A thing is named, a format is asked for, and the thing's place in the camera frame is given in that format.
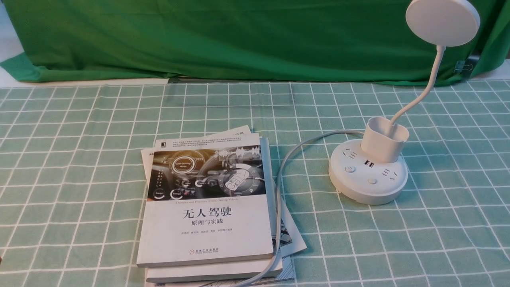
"grid pattern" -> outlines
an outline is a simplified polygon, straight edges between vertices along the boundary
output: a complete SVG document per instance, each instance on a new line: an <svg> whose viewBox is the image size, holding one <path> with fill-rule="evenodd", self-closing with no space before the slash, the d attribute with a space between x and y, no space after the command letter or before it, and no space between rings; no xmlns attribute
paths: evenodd
<svg viewBox="0 0 510 287"><path fill-rule="evenodd" d="M363 130L421 91L361 83L222 83L0 89L0 282L141 287L145 179L159 138L242 125L269 138L273 168L303 139ZM308 249L295 282L317 287L508 286L510 81L436 88L399 122L410 177L396 201L335 192L328 159L350 136L303 148L284 199Z"/></svg>

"green cloth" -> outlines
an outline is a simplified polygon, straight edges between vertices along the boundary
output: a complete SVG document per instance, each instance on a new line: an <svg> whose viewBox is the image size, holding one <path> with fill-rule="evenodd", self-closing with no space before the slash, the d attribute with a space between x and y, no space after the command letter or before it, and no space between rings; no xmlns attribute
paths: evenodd
<svg viewBox="0 0 510 287"><path fill-rule="evenodd" d="M405 22L409 0L5 0L25 54L0 64L24 82L111 78L423 84L436 49ZM482 21L446 50L438 84L481 50L473 75L510 47L510 4L471 0Z"/></svg>

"book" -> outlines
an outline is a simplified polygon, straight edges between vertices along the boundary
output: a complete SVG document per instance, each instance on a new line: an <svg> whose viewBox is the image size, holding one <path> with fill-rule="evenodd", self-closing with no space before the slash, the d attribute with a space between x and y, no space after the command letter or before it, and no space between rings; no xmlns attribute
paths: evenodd
<svg viewBox="0 0 510 287"><path fill-rule="evenodd" d="M225 136L225 135L237 135L237 134L246 134L251 133L248 126L243 126L239 128L230 129L224 132L212 134L209 136L205 136L204 138L214 138L218 136ZM174 139L160 139L157 140L155 143L155 146L161 146L161 143L165 143L164 146L166 146L167 143L170 143ZM145 171L145 178L147 180L147 183L149 183L150 180L150 172L151 172L151 166L152 166L152 159L154 155L155 150L162 150L161 149L143 149L141 151L142 155L142 162L143 162L143 168ZM267 138L261 138L261 149L262 154L267 154L270 157L269 152L269 141ZM265 178L273 178L273 172L272 169L264 169L264 177ZM276 188L275 182L271 182L273 185L273 191ZM276 202L275 198L272 196L268 196L268 209L269 209L269 219L270 219L270 226L271 226L271 234L273 238L273 244L275 243L276 239ZM280 250L282 252L282 257L289 256L291 254L297 253L299 251L302 251L307 248L306 243L303 240L303 237L301 236L301 233L299 233L299 230L297 229L296 223L294 222L294 219L292 218L289 209L287 208L285 202L282 200L282 222L280 225L281 228L281 235L280 235Z"/></svg>
<svg viewBox="0 0 510 287"><path fill-rule="evenodd" d="M228 131L225 131L222 133L209 135L209 136L206 136L205 138L212 138L212 137L217 137L220 135L231 135L233 133L236 133L236 134L250 133L250 130L247 126L245 126L245 127L241 127L241 128L237 128L237 129L228 130ZM164 148L166 146L166 144L169 143L170 141L173 141L173 139L157 140L155 143L155 146ZM263 160L266 162L269 162L270 161L269 141L266 138L261 138L260 141L261 141L261 152L263 155ZM151 161L152 161L152 155L153 155L154 151L155 151L155 149L144 149L141 152L142 161L143 161L144 170L145 170L145 176L146 176L147 181L149 181L149 177L150 177ZM272 178L272 170L264 169L264 175L265 175L266 179ZM268 194L268 205L270 206L270 209L273 209L273 211L274 211L274 212L270 212L273 214L271 216L273 219L271 221L271 227L273 227L275 225L276 212L274 210L275 209L275 201L274 201L275 198L274 198L274 194L273 194L274 193L274 181L271 180L271 183L273 185L273 188L267 187L267 194ZM281 231L282 231L281 236L280 236L280 238L281 238L280 239L280 245L281 245L280 251L281 251L281 255L283 257L283 271L277 277L265 277L265 278L262 278L261 280L259 280L258 282L256 282L255 284L272 283L272 282L278 282L278 281L283 281L283 280L288 280L288 279L294 278L292 263L291 263L288 255L294 254L296 252L299 252L299 251L305 249L306 244L304 243L304 240L303 240L301 234L299 233L297 226L295 225L294 220L292 219L292 216L290 215L289 210L283 201L282 201L282 224L280 227L281 227ZM272 232L273 244L275 243L275 233L276 232ZM176 273L179 274L178 270L180 267L147 268L145 275L146 275L146 280L148 280L149 283L146 284L146 287L149 287L149 286L151 286L151 287L154 287L154 286L199 287L199 286L204 286L204 285L205 286L214 286L214 287L216 287L216 286L225 286L226 287L226 286L230 286L236 282L235 280L232 280L232 277L234 277L234 278L242 277L240 272L243 272L243 271L250 272L250 270L251 270L251 273L245 273L246 277L252 277L253 275L258 274L260 271L262 271L267 266L267 264L269 263L269 260L265 261L265 264L262 266L261 269L260 268L254 269L257 267L257 265L249 264L250 261L245 261L245 262L246 262L245 264L235 267L236 269L231 272L232 274L234 274L234 276L230 276L230 278L231 278L230 280L220 280L220 281L213 281L213 282L195 281L195 282L174 282L174 283L164 284L163 282L173 281L172 279L168 280L168 277L172 277L172 276L175 277ZM215 264L195 265L192 267L193 270L188 270L188 271L194 275L204 274L204 273L205 274L207 274L207 273L209 273L209 274L228 273L228 272L225 272L225 270L223 268L221 268L221 264L219 264L219 265L220 266L215 266ZM153 271L153 269L158 269L159 274L151 273L151 271Z"/></svg>
<svg viewBox="0 0 510 287"><path fill-rule="evenodd" d="M271 156L269 151L269 141L266 138L260 139L262 165L268 167L271 164ZM271 179L271 169L264 169L264 177ZM270 210L273 209L273 215L270 212L271 224L275 225L276 213L274 204L274 185L272 180L267 181L266 195L268 198L268 206ZM292 240L285 232L283 227L282 239L285 244L292 243ZM272 232L273 247L275 244L276 232ZM273 265L272 269L266 274L266 277L277 276L283 269L281 254ZM146 277L147 282L152 283L172 283L172 282L188 282L188 281L202 281L202 280L226 280L226 279L240 279L253 277L263 271L271 259L259 260L244 260L236 262L224 262L217 264L200 264L192 266L178 266L178 267L162 267L162 268L148 268Z"/></svg>
<svg viewBox="0 0 510 287"><path fill-rule="evenodd" d="M255 283L252 284L252 286L255 285L261 285L261 284L271 284L271 283L277 283L281 281L287 281L294 279L295 273L294 273L294 267L292 266L292 261L290 257L285 257L282 260L283 262L283 270L282 272L276 276L276 277L265 277L262 278ZM218 281L195 281L195 282L181 282L181 283L151 283L147 282L145 283L145 287L229 287L236 283L238 283L240 280L235 279L229 279L229 280L218 280Z"/></svg>
<svg viewBox="0 0 510 287"><path fill-rule="evenodd" d="M139 267L267 259L272 253L258 134L177 139L154 152Z"/></svg>

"lamp base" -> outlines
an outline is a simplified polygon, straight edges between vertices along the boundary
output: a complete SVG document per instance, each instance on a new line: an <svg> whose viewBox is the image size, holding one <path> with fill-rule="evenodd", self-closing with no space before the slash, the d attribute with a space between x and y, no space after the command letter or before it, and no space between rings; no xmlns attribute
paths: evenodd
<svg viewBox="0 0 510 287"><path fill-rule="evenodd" d="M393 201L407 182L404 159L399 156L395 162L380 162L361 149L361 141L348 140L335 148L329 163L331 182L338 192L359 203Z"/></svg>

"round lamp head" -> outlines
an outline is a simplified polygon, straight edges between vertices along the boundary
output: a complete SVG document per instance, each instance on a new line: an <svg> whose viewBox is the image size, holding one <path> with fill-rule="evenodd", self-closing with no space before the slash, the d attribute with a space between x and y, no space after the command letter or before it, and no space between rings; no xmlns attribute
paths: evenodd
<svg viewBox="0 0 510 287"><path fill-rule="evenodd" d="M413 0L405 20L416 36L445 47L471 41L480 27L480 16L467 0Z"/></svg>

